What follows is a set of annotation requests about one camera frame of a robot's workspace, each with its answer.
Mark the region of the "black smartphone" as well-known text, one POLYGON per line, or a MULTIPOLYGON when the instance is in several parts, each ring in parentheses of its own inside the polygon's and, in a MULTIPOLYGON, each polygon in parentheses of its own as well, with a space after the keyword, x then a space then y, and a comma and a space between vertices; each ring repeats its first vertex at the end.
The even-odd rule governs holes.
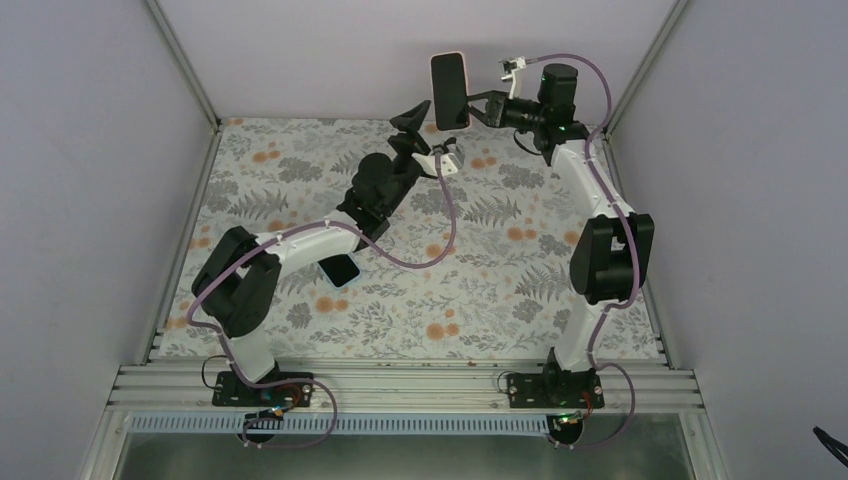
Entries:
POLYGON ((434 55, 430 60, 430 76, 437 128, 440 131, 468 128, 470 120, 463 54, 454 51, 434 55))

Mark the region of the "black phone light-blue case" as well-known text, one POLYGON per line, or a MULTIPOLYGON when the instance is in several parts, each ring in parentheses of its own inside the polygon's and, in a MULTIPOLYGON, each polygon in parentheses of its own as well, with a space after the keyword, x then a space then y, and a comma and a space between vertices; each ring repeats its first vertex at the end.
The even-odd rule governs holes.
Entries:
POLYGON ((342 289, 361 276, 361 270, 349 254, 336 255, 318 261, 323 274, 337 289, 342 289))

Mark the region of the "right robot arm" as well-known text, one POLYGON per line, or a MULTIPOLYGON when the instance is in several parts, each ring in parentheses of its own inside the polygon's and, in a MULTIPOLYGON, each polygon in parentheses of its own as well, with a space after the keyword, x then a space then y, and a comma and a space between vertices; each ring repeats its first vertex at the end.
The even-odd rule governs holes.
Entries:
POLYGON ((567 181, 586 217, 569 264, 569 278, 580 299, 541 373, 527 378, 533 393, 555 407, 565 407, 580 393, 598 389, 595 346, 609 314, 630 307, 637 299, 655 229, 651 216, 637 213, 603 170, 593 148, 602 129, 589 130, 576 120, 578 71, 565 58, 544 58, 535 100, 519 96, 520 73, 530 63, 523 57, 502 63, 502 79, 509 83, 509 91, 468 98, 470 103, 485 101, 484 109, 469 109, 484 125, 532 134, 536 150, 567 181))

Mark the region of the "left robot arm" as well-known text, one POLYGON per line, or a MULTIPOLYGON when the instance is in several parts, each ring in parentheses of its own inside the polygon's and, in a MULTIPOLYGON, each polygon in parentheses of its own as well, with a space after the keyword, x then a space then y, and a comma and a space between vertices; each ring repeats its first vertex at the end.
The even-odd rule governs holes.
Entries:
POLYGON ((425 100, 393 117, 396 134, 388 139, 393 158, 368 154, 359 162, 342 202, 317 221, 264 234, 241 226, 227 230, 195 278, 195 296, 185 318, 200 327, 194 314, 210 316, 212 330, 231 370, 238 390, 255 405, 270 402, 278 391, 273 373, 277 362, 261 326, 269 313, 279 280, 310 264, 339 263, 329 276, 344 284, 342 270, 352 265, 352 254, 369 248, 405 269, 414 263, 383 250, 377 240, 388 231, 390 218, 420 178, 439 182, 450 225, 457 214, 445 178, 459 171, 464 155, 455 139, 430 146, 420 129, 430 109, 425 100))

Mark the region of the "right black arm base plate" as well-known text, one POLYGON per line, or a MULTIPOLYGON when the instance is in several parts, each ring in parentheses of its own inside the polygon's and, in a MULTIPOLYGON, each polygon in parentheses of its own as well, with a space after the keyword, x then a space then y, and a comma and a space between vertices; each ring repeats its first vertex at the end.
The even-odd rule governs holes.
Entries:
POLYGON ((595 370, 509 374, 507 395, 513 409, 605 406, 603 387, 595 370))

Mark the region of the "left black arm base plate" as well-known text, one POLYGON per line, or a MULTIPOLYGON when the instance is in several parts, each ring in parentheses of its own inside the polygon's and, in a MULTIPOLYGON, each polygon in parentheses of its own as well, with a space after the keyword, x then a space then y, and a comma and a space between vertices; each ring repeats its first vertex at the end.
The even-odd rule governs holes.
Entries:
POLYGON ((220 372, 216 379, 211 404, 216 407, 250 407, 270 409, 277 407, 309 407, 312 386, 304 379, 313 380, 308 372, 281 372, 263 382, 298 379, 298 382, 261 389, 244 384, 232 371, 220 372))

